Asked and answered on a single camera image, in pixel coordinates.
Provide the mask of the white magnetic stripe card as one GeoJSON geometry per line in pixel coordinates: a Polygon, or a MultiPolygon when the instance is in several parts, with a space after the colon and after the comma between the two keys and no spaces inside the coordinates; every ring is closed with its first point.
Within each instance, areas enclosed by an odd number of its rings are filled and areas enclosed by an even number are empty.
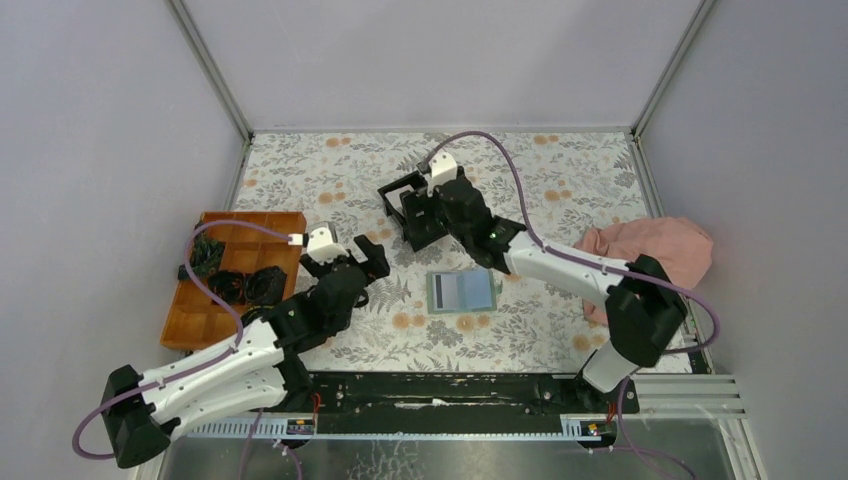
{"type": "Polygon", "coordinates": [[[434,307],[439,311],[457,310],[463,306],[461,276],[438,273],[433,276],[434,307]]]}

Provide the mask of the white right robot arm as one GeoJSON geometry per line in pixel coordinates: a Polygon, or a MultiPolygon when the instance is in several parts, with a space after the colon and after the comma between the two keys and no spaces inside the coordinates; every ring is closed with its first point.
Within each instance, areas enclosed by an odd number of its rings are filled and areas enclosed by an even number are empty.
{"type": "Polygon", "coordinates": [[[608,341],[581,367],[575,402],[597,412],[613,390],[660,357],[687,316],[661,264],[647,255],[628,262],[544,244],[527,225],[492,214],[468,179],[428,190],[438,222],[480,266],[541,280],[603,311],[608,341]]]}

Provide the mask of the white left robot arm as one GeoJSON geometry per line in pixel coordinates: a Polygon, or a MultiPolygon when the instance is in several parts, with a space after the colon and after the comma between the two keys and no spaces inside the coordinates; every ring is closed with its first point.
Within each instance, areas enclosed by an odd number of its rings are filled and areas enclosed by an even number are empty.
{"type": "Polygon", "coordinates": [[[308,290],[179,361],[142,373],[130,365],[112,371],[99,414],[109,458],[132,468],[205,423],[253,409],[304,407],[314,388],[300,354],[346,330],[354,310],[367,303],[368,286],[390,273],[382,245],[365,235],[354,242],[362,261],[311,233],[301,257],[317,280],[308,290]]]}

